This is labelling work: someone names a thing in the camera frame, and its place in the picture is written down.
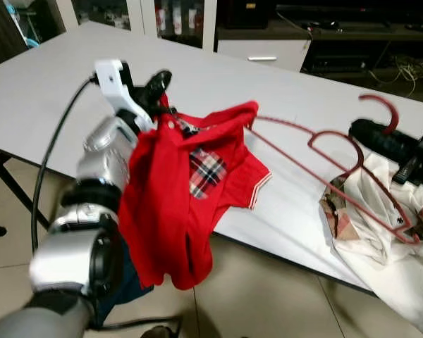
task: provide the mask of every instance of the plaid pocket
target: plaid pocket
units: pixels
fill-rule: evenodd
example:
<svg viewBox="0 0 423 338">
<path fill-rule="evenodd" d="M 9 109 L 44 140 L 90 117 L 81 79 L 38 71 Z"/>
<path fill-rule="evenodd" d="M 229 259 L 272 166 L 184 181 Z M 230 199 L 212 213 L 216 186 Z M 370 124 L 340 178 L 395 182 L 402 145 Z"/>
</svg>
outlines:
<svg viewBox="0 0 423 338">
<path fill-rule="evenodd" d="M 213 152 L 197 148 L 190 153 L 190 193 L 196 199 L 206 199 L 207 192 L 226 175 L 226 164 Z"/>
</svg>

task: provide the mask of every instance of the glass cabinet door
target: glass cabinet door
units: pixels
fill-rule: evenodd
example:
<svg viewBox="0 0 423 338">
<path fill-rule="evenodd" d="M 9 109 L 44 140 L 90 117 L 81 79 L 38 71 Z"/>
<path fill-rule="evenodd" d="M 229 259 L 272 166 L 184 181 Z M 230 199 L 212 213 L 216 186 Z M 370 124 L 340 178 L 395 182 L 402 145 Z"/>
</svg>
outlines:
<svg viewBox="0 0 423 338">
<path fill-rule="evenodd" d="M 202 48 L 204 0 L 155 0 L 159 37 Z"/>
<path fill-rule="evenodd" d="M 45 0 L 4 0 L 26 44 L 32 48 L 64 32 L 58 6 Z"/>
<path fill-rule="evenodd" d="M 126 0 L 72 0 L 72 5 L 80 25 L 91 20 L 130 29 Z"/>
</svg>

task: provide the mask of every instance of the drawer handle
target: drawer handle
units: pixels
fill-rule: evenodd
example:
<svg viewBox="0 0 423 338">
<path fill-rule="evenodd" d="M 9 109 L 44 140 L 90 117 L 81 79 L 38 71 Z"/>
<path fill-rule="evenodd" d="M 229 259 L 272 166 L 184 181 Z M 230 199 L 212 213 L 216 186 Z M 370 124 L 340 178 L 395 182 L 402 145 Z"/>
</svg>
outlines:
<svg viewBox="0 0 423 338">
<path fill-rule="evenodd" d="M 276 61 L 277 56 L 248 56 L 249 61 Z"/>
</svg>

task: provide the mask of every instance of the red clothes hanger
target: red clothes hanger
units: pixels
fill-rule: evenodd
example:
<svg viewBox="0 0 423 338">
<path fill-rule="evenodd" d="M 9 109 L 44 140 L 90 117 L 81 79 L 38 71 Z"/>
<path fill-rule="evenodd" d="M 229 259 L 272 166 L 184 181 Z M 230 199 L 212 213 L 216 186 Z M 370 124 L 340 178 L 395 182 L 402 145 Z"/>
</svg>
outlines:
<svg viewBox="0 0 423 338">
<path fill-rule="evenodd" d="M 398 126 L 398 122 L 399 122 L 399 116 L 398 116 L 398 112 L 397 112 L 395 106 L 392 103 L 390 103 L 389 101 L 385 100 L 383 97 L 380 97 L 380 96 L 377 96 L 377 95 L 365 94 L 365 95 L 359 96 L 359 100 L 367 100 L 367 99 L 379 101 L 388 108 L 388 110 L 391 113 L 391 121 L 390 121 L 389 125 L 386 127 L 386 129 L 384 130 L 384 133 L 385 134 L 392 133 L 392 131 L 394 131 L 396 129 L 396 127 Z M 359 168 L 364 170 L 373 179 L 373 181 L 375 181 L 375 183 L 381 188 L 381 190 L 388 197 L 388 199 L 391 200 L 391 202 L 393 203 L 393 205 L 395 206 L 395 208 L 398 210 L 401 217 L 405 221 L 404 225 L 402 225 L 400 227 L 396 227 L 396 228 L 391 227 L 391 225 L 389 225 L 388 223 L 386 223 L 383 220 L 381 220 L 380 218 L 378 218 L 371 211 L 367 210 L 364 206 L 360 205 L 355 199 L 353 199 L 352 197 L 348 196 L 347 194 L 345 194 L 341 190 L 334 187 L 327 180 L 318 176 L 318 174 L 316 174 L 313 170 L 309 169 L 308 167 L 303 165 L 301 162 L 299 162 L 297 159 L 288 155 L 286 152 L 284 152 L 278 146 L 276 146 L 275 144 L 270 142 L 267 138 L 265 138 L 264 136 L 262 136 L 258 132 L 254 131 L 252 129 L 252 125 L 247 127 L 247 129 L 253 135 L 255 135 L 256 137 L 261 139 L 263 142 L 268 144 L 273 149 L 277 150 L 279 153 L 284 155 L 290 161 L 294 162 L 294 164 L 299 166 L 301 169 L 303 169 L 304 171 L 308 172 L 310 175 L 315 177 L 318 181 L 320 181 L 321 183 L 326 185 L 332 192 L 335 192 L 340 197 L 344 198 L 346 201 L 348 201 L 352 205 L 354 205 L 357 209 L 359 209 L 360 211 L 362 211 L 363 213 L 368 215 L 371 219 L 375 220 L 378 224 L 380 224 L 382 227 L 384 227 L 387 231 L 389 231 L 391 234 L 393 234 L 395 237 L 397 237 L 401 242 L 406 243 L 406 244 L 418 244 L 418 243 L 420 243 L 420 240 L 419 240 L 419 237 L 418 237 L 417 234 L 413 234 L 412 236 L 408 236 L 407 234 L 404 233 L 404 231 L 413 227 L 412 223 L 410 222 L 410 219 L 407 217 L 403 208 L 401 208 L 399 203 L 393 198 L 393 196 L 390 194 L 390 192 L 387 190 L 387 188 L 385 188 L 385 186 L 381 183 L 381 181 L 379 181 L 379 179 L 371 172 L 371 170 L 369 170 L 368 168 L 366 168 L 364 166 L 364 164 L 363 164 L 364 163 L 364 154 L 362 153 L 362 150 L 359 147 L 359 145 L 357 143 L 355 143 L 355 141 L 349 135 L 343 134 L 342 132 L 334 131 L 334 130 L 322 130 L 322 131 L 319 131 L 319 132 L 314 132 L 314 131 L 312 131 L 312 130 L 304 127 L 304 126 L 298 125 L 296 123 L 292 123 L 292 122 L 289 122 L 289 121 L 286 121 L 286 120 L 281 120 L 281 119 L 278 119 L 278 118 L 270 118 L 268 116 L 257 116 L 256 119 L 265 120 L 265 121 L 272 122 L 272 123 L 279 123 L 279 124 L 282 124 L 282 125 L 287 125 L 288 127 L 293 127 L 293 128 L 296 128 L 298 130 L 301 130 L 301 131 L 309 134 L 310 139 L 309 139 L 307 145 L 313 151 L 317 152 L 319 155 L 324 157 L 326 160 L 328 160 L 329 162 L 334 164 L 336 167 L 343 170 L 343 172 L 344 172 L 343 176 L 345 176 L 345 177 L 349 176 L 350 174 L 352 174 L 353 172 L 355 172 Z M 354 167 L 352 167 L 351 169 L 347 169 L 347 168 L 343 167 L 340 163 L 336 162 L 335 160 L 333 160 L 332 158 L 327 156 L 324 152 L 322 152 L 321 150 L 319 150 L 318 148 L 316 148 L 314 146 L 314 142 L 317 140 L 317 138 L 319 138 L 322 135 L 329 135 L 329 134 L 341 137 L 341 138 L 343 138 L 343 139 L 345 139 L 345 140 L 347 140 L 348 142 L 351 143 L 351 145 L 354 147 L 354 149 L 356 150 L 356 153 L 357 153 L 357 163 Z"/>
</svg>

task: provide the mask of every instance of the white table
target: white table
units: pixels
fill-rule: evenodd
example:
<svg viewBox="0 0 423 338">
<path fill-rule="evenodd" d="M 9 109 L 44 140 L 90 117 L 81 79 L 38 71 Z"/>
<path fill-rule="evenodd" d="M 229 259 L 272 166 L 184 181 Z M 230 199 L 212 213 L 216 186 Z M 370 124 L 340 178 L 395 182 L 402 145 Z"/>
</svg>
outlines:
<svg viewBox="0 0 423 338">
<path fill-rule="evenodd" d="M 197 116 L 251 99 L 260 115 L 294 120 L 313 130 L 346 132 L 356 118 L 387 123 L 386 109 L 359 102 L 367 90 L 348 84 L 291 73 L 211 54 L 162 39 L 87 23 L 0 65 L 0 149 L 40 163 L 66 104 L 98 59 L 127 61 L 138 84 L 162 68 L 173 73 L 170 103 Z M 382 94 L 400 111 L 398 129 L 413 137 L 423 134 L 423 103 Z M 82 142 L 111 107 L 91 86 L 67 120 L 49 161 L 49 168 L 75 177 Z M 327 180 L 339 174 L 307 148 L 307 137 L 278 125 L 257 122 L 255 128 L 300 158 Z M 250 150 L 273 173 L 261 189 L 253 211 L 233 208 L 216 232 L 355 287 L 368 289 L 331 248 L 331 235 L 319 210 L 322 184 L 247 135 Z M 335 158 L 352 163 L 348 145 L 329 137 L 319 142 Z"/>
</svg>

